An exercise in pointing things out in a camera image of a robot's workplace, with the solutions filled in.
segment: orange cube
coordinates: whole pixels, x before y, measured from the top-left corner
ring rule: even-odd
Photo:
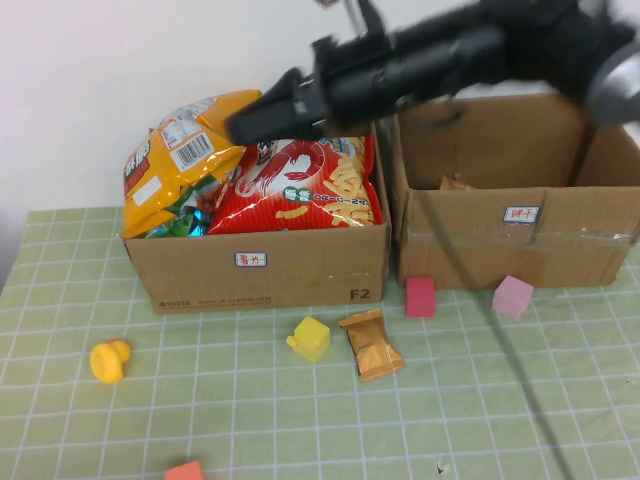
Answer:
[[[204,480],[200,462],[189,462],[164,472],[165,480]]]

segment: red snack bag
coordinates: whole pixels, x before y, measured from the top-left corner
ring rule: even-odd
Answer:
[[[210,234],[358,227],[382,223],[369,182],[373,137],[279,140],[250,147]]]

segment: green checkered tablecloth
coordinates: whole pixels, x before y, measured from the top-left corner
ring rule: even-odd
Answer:
[[[560,478],[468,293],[411,320],[390,279],[407,366],[361,384],[337,321],[364,308],[156,316],[121,214],[29,215],[0,297],[1,479],[161,479],[190,459],[209,480]],[[501,320],[578,480],[640,477],[639,280],[636,249],[613,286],[540,290]],[[332,329],[315,366],[284,341],[308,314]],[[88,360],[112,337],[133,347],[115,387]]]

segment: open cardboard box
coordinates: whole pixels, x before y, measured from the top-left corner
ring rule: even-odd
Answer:
[[[131,239],[125,247],[157,313],[380,302],[391,222],[377,153],[371,181],[381,225]]]
[[[427,202],[480,288],[507,275],[535,287],[613,282],[640,235],[640,151],[625,130],[596,129],[555,95],[453,107],[449,124],[452,105],[402,114],[391,135],[400,282],[463,287]],[[434,190],[441,175],[478,190]]]

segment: black cable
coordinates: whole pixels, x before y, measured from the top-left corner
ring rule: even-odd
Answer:
[[[462,280],[462,284],[464,288],[470,290],[473,295],[476,297],[476,301],[480,306],[480,310],[484,315],[484,319],[487,322],[487,325],[491,328],[493,335],[495,336],[502,352],[507,358],[509,366],[513,370],[513,373],[516,375],[516,378],[520,382],[522,386],[522,390],[524,392],[525,398],[527,400],[527,405],[529,409],[533,413],[536,423],[539,425],[542,433],[547,441],[547,444],[551,448],[551,453],[553,454],[554,460],[560,469],[560,473],[562,474],[562,478],[564,480],[575,480],[575,476],[567,463],[564,454],[560,448],[560,444],[558,442],[558,437],[556,436],[553,428],[549,424],[549,420],[547,419],[542,406],[540,405],[540,401],[538,400],[538,396],[533,391],[531,387],[531,382],[529,381],[529,376],[525,368],[520,361],[520,357],[516,353],[513,344],[511,343],[511,339],[505,334],[502,326],[500,325],[500,319],[497,314],[493,311],[493,309],[489,306],[486,298],[484,298],[479,285],[473,278],[473,275],[469,270],[467,270],[464,261],[458,255],[456,251],[456,247],[453,245],[451,240],[449,239],[442,222],[440,221],[440,217],[438,212],[431,203],[431,200],[428,196],[425,196],[422,202],[420,202],[423,208],[423,212],[426,215],[429,223],[433,227],[434,233],[436,234],[436,238],[440,242],[440,246],[443,248],[445,255],[453,265],[453,268],[456,270],[456,273]]]

